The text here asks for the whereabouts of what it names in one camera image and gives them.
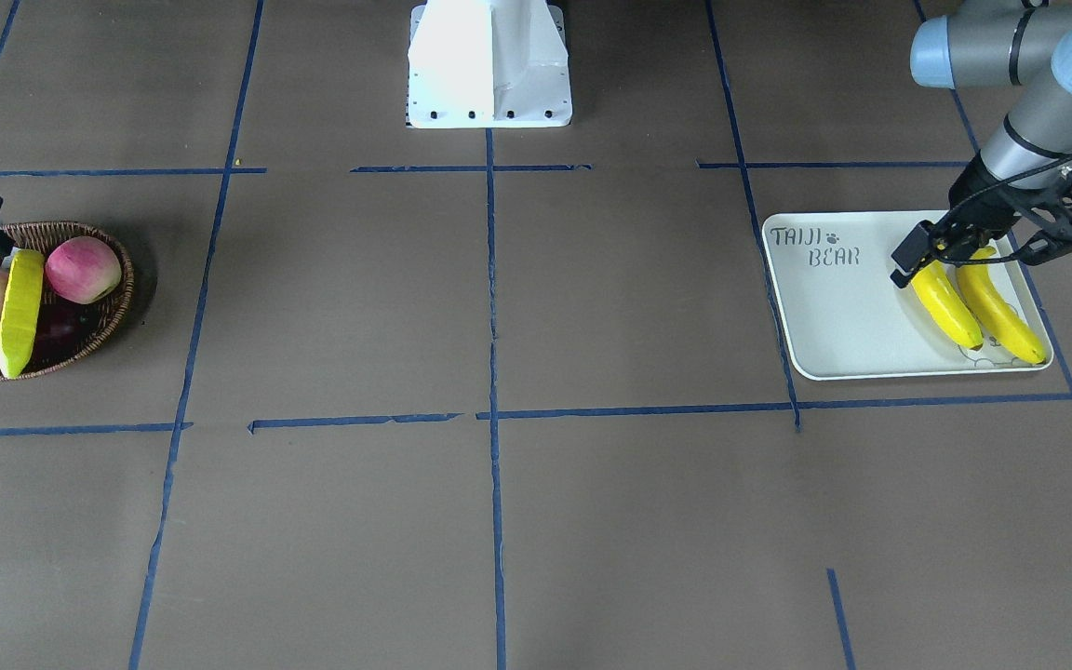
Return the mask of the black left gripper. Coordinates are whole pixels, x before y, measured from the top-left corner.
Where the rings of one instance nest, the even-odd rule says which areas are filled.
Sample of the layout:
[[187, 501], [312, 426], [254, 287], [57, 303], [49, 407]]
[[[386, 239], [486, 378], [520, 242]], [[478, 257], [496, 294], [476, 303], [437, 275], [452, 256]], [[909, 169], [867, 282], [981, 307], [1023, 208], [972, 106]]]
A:
[[950, 187], [950, 209], [939, 221], [920, 221], [891, 254], [890, 280], [907, 288], [932, 260], [970, 260], [977, 249], [1003, 237], [1029, 207], [1038, 188], [1013, 187], [992, 174], [982, 154], [971, 158]]

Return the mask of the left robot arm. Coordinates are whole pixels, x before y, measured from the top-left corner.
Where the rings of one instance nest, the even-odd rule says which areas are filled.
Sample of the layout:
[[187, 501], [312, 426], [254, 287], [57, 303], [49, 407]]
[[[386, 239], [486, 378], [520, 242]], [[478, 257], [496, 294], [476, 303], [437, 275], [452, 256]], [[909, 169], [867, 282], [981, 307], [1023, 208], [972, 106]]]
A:
[[950, 187], [946, 214], [893, 251], [893, 283], [906, 288], [936, 260], [971, 264], [1021, 220], [1034, 233], [1010, 259], [1034, 266], [1072, 253], [1072, 4], [966, 1], [918, 27], [909, 68], [923, 87], [1022, 93]]

